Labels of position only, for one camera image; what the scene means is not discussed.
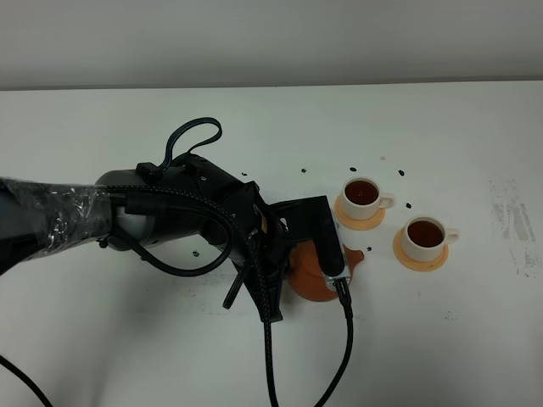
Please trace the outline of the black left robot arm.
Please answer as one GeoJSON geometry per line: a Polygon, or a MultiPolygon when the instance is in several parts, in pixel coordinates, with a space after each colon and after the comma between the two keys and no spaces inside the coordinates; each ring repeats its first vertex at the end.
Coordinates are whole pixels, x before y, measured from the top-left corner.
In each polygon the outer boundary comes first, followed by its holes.
{"type": "Polygon", "coordinates": [[[110,171],[95,185],[1,181],[2,271],[90,242],[132,251],[172,276],[202,276],[231,261],[238,274],[224,306],[246,287],[267,322],[283,318],[284,232],[254,182],[242,182],[195,154],[165,169],[140,164],[110,171]],[[150,252],[196,235],[219,252],[207,265],[183,269],[150,252]]]}

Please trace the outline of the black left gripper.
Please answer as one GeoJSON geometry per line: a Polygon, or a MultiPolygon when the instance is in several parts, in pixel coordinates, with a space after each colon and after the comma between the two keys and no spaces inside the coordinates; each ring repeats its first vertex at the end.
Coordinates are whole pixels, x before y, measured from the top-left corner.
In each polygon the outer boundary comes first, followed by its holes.
{"type": "Polygon", "coordinates": [[[242,243],[235,243],[231,254],[238,275],[228,291],[236,297],[241,287],[246,287],[258,310],[260,320],[268,310],[269,321],[283,319],[280,310],[282,285],[290,266],[289,255],[294,247],[295,200],[266,203],[254,181],[239,182],[228,196],[234,205],[232,217],[244,228],[249,246],[255,251],[256,260],[244,257],[247,250],[242,243]]]}

